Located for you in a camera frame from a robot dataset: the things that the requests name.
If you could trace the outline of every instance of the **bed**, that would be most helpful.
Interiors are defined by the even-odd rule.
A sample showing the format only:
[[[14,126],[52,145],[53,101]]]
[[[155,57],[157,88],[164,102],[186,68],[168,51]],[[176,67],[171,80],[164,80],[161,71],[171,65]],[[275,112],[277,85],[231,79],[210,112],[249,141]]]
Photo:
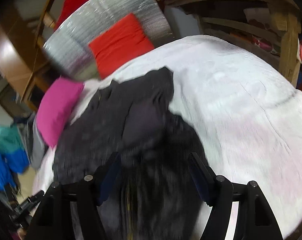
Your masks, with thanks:
[[[70,123],[81,116],[97,89],[167,66],[173,71],[169,109],[198,133],[216,174],[230,181],[258,182],[283,238],[302,221],[302,92],[254,54],[219,38],[197,35],[133,59],[106,79],[85,82]],[[53,181],[55,149],[46,153],[33,193]],[[211,208],[201,207],[193,239],[199,239]],[[234,203],[226,239],[237,217]]]

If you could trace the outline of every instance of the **bolt head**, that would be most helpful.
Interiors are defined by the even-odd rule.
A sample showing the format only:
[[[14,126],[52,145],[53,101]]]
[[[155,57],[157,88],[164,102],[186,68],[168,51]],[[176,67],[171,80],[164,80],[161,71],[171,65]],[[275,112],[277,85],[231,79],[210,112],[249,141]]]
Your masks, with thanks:
[[[84,177],[84,180],[85,181],[91,181],[91,180],[93,180],[93,176],[92,175],[87,175],[87,176]]]
[[[256,187],[258,185],[257,182],[254,180],[251,180],[249,183],[252,187]]]
[[[217,179],[217,181],[222,182],[222,181],[224,181],[224,180],[225,180],[225,177],[224,177],[224,176],[222,176],[222,175],[218,175],[218,176],[216,176],[216,179]]]
[[[51,187],[57,187],[59,185],[60,185],[60,183],[58,181],[55,181],[51,184]]]

